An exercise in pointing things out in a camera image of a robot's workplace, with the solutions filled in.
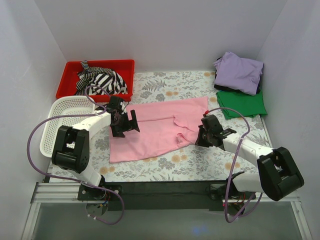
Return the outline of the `white plastic basket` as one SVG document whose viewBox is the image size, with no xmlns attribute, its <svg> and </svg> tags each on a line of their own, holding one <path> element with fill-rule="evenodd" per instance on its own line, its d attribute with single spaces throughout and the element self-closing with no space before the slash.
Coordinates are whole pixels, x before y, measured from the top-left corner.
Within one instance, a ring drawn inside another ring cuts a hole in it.
<svg viewBox="0 0 320 240">
<path fill-rule="evenodd" d="M 95 105 L 85 96 L 65 96 L 57 99 L 51 106 L 48 117 L 56 117 L 45 123 L 40 141 L 40 152 L 50 158 L 53 153 L 57 132 L 60 126 L 73 126 L 93 114 Z"/>
</svg>

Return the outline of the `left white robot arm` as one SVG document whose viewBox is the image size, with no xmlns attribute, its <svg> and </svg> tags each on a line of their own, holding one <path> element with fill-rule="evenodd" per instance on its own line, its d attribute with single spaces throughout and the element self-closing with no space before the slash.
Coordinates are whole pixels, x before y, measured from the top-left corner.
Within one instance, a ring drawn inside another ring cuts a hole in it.
<svg viewBox="0 0 320 240">
<path fill-rule="evenodd" d="M 81 183 L 89 184 L 89 194 L 95 200 L 106 196 L 106 187 L 101 184 L 102 176 L 90 163 L 90 140 L 99 131 L 111 127 L 113 137 L 124 138 L 124 132 L 140 131 L 135 110 L 126 110 L 124 100 L 112 96 L 109 103 L 90 113 L 73 126 L 58 128 L 51 155 L 51 162 L 71 172 Z"/>
</svg>

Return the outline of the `pink t shirt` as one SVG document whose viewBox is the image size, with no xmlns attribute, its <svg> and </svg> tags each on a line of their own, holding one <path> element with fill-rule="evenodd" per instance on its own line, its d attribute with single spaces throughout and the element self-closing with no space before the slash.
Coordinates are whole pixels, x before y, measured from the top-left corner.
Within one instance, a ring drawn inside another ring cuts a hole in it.
<svg viewBox="0 0 320 240">
<path fill-rule="evenodd" d="M 195 144 L 207 96 L 182 100 L 130 105 L 135 110 L 140 131 L 125 132 L 125 137 L 109 137 L 109 161 L 139 161 Z"/>
</svg>

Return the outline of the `red plastic bin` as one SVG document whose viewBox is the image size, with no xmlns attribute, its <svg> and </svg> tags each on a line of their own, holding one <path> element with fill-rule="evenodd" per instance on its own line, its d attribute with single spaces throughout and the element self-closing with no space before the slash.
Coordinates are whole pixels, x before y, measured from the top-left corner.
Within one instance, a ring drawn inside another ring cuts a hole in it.
<svg viewBox="0 0 320 240">
<path fill-rule="evenodd" d="M 134 70 L 132 59 L 69 61 L 56 98 L 88 94 L 95 102 L 102 103 L 110 100 L 108 95 L 114 95 L 129 102 L 133 95 Z"/>
</svg>

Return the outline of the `black white striped shirt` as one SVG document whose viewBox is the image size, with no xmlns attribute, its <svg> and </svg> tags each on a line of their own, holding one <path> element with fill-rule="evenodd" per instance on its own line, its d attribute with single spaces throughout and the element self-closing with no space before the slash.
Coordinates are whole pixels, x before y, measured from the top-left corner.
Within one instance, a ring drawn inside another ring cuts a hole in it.
<svg viewBox="0 0 320 240">
<path fill-rule="evenodd" d="M 128 87 L 120 74 L 111 68 L 89 66 L 88 62 L 82 61 L 82 71 L 77 73 L 75 95 L 118 95 L 127 94 Z"/>
</svg>

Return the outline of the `folded green shirt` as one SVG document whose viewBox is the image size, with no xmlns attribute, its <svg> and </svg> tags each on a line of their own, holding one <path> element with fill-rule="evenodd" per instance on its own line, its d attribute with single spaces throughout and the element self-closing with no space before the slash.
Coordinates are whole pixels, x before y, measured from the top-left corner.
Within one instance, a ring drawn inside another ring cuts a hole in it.
<svg viewBox="0 0 320 240">
<path fill-rule="evenodd" d="M 264 106 L 263 93 L 249 95 L 242 92 L 219 91 L 216 93 L 219 106 L 226 120 L 239 118 L 240 115 L 230 109 L 239 112 L 244 117 L 254 118 L 257 115 L 267 115 Z"/>
</svg>

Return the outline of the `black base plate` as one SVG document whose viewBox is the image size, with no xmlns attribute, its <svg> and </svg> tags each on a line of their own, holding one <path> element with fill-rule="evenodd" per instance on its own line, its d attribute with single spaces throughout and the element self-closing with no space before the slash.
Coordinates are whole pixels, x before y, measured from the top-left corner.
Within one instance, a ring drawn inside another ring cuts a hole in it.
<svg viewBox="0 0 320 240">
<path fill-rule="evenodd" d="M 118 193 L 125 210 L 222 211 L 226 180 L 106 182 Z"/>
</svg>

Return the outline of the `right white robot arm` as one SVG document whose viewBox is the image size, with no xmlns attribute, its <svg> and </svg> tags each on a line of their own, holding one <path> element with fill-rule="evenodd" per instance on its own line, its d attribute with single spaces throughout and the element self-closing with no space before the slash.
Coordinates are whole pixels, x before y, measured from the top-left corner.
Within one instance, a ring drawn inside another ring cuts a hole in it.
<svg viewBox="0 0 320 240">
<path fill-rule="evenodd" d="M 231 128 L 223 129 L 214 115 L 204 115 L 195 142 L 201 147 L 216 147 L 233 153 L 257 167 L 257 173 L 232 173 L 226 180 L 225 193 L 237 199 L 244 192 L 263 193 L 279 201 L 304 186 L 304 178 L 290 151 L 285 147 L 259 145 Z"/>
</svg>

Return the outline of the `floral table mat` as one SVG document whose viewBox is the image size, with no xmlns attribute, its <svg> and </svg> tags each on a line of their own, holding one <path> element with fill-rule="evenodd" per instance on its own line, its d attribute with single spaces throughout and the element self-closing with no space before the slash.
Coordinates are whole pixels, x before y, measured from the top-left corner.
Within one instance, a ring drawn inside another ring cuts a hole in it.
<svg viewBox="0 0 320 240">
<path fill-rule="evenodd" d="M 145 104 L 208 97 L 208 108 L 219 106 L 213 71 L 135 73 L 131 104 Z M 158 157 L 138 161 L 109 161 L 109 130 L 103 129 L 90 140 L 93 168 L 108 182 L 224 180 L 233 154 L 215 147 L 189 145 Z"/>
</svg>

